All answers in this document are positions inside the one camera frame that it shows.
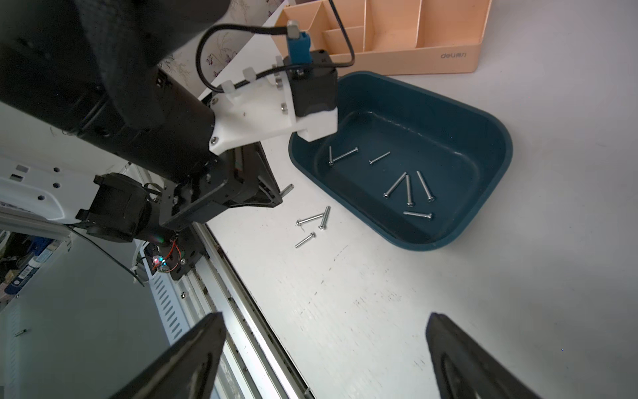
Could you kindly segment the aluminium front rail frame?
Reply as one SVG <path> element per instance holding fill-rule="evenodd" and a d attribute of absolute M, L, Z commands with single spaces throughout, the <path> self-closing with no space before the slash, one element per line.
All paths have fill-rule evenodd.
<path fill-rule="evenodd" d="M 312 398 L 310 385 L 209 226 L 194 224 L 192 231 L 202 256 L 177 280 L 151 274 L 143 257 L 149 244 L 138 239 L 133 242 L 136 248 L 130 266 L 143 275 L 169 343 L 176 343 L 205 315 L 221 313 L 227 337 L 213 398 Z"/>

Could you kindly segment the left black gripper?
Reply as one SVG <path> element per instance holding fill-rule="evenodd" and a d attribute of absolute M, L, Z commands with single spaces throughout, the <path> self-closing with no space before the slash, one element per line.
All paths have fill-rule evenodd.
<path fill-rule="evenodd" d="M 275 208 L 282 204 L 281 189 L 257 142 L 212 156 L 202 170 L 179 183 L 169 182 L 162 196 L 159 223 L 181 231 L 204 224 L 227 209 Z"/>

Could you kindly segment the teal plastic storage box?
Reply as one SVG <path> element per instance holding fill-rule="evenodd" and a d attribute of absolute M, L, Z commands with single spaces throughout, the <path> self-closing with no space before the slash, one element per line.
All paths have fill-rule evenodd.
<path fill-rule="evenodd" d="M 292 164 L 315 185 L 395 246 L 432 251 L 457 239 L 501 181 L 513 158 L 511 136 L 496 117 L 473 106 L 371 72 L 339 80 L 337 133 L 317 141 L 293 135 Z M 358 147 L 359 152 L 328 164 Z M 387 151 L 391 154 L 369 165 Z M 427 201 L 416 174 L 435 196 Z M 406 172 L 390 198 L 383 193 Z M 403 215 L 431 213 L 432 220 Z"/>

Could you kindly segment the peach plastic file organizer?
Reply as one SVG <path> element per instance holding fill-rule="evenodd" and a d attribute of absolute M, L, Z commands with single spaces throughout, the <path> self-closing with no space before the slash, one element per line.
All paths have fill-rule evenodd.
<path fill-rule="evenodd" d="M 472 73 L 477 69 L 490 0 L 313 1 L 286 6 L 276 25 L 299 23 L 313 50 L 349 69 L 384 76 Z"/>

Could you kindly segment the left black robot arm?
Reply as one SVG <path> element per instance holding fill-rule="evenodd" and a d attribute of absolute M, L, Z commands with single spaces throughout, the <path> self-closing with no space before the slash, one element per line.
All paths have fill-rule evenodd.
<path fill-rule="evenodd" d="M 212 153 L 221 116 L 160 63 L 227 1 L 4 1 L 1 101 L 166 181 L 159 202 L 117 173 L 66 180 L 53 165 L 31 212 L 91 234 L 179 231 L 227 209 L 282 203 L 262 146 Z"/>

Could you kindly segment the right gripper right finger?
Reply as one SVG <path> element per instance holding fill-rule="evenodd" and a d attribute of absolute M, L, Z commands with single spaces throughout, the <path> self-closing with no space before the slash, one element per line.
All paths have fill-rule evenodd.
<path fill-rule="evenodd" d="M 537 398 L 538 395 L 444 314 L 425 329 L 442 398 Z"/>

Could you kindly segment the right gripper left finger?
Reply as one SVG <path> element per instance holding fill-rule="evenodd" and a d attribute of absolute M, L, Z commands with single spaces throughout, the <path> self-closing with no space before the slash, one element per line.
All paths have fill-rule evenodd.
<path fill-rule="evenodd" d="M 226 337 L 223 314 L 207 314 L 149 367 L 112 396 L 210 398 Z"/>

